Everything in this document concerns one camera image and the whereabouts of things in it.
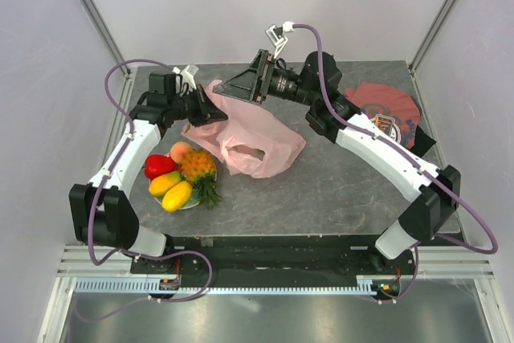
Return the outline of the peach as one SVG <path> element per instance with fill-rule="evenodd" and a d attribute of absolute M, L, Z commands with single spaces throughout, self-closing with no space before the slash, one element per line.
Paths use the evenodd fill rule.
<path fill-rule="evenodd" d="M 168 155 L 176 164 L 181 164 L 182 158 L 193 149 L 194 148 L 191 144 L 184 141 L 180 141 L 175 143 L 170 148 Z"/>

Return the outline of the pink plastic bag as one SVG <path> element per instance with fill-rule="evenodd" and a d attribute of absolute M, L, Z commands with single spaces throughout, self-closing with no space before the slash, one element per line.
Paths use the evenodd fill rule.
<path fill-rule="evenodd" d="M 272 178 L 291 167 L 306 140 L 258 105 L 214 93 L 220 83 L 214 80 L 204 90 L 228 119 L 201 127 L 187 124 L 182 136 L 214 155 L 231 175 Z"/>

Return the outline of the pineapple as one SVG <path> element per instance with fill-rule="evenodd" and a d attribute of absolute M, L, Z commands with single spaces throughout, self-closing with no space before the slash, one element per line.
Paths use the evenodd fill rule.
<path fill-rule="evenodd" d="M 214 159 L 204 149 L 187 152 L 181 161 L 182 175 L 198 194 L 199 202 L 213 210 L 221 200 L 218 194 L 217 170 Z"/>

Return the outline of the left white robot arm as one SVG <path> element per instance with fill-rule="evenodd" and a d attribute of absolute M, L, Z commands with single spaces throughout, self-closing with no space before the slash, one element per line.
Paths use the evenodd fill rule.
<path fill-rule="evenodd" d="M 78 241 L 143 255 L 159 273 L 173 270 L 172 239 L 140 224 L 129 195 L 150 152 L 174 122 L 187 120 L 199 127 L 227 120 L 196 84 L 197 70 L 188 65 L 150 74 L 149 89 L 128 112 L 124 134 L 108 160 L 87 184 L 75 184 L 69 192 Z"/>

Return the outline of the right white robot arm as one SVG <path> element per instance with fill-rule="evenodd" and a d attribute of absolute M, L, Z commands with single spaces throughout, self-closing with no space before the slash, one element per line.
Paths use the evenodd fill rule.
<path fill-rule="evenodd" d="M 261 104 L 274 96 L 309 107 L 305 118 L 317 134 L 356 154 L 409 202 L 399 218 L 377 238 L 369 267 L 387 273 L 397 257 L 417 243 L 432 240 L 457 211 L 461 176 L 412 154 L 384 134 L 338 90 L 342 74 L 332 55 L 312 52 L 300 73 L 260 50 L 245 71 L 214 86 L 216 94 Z"/>

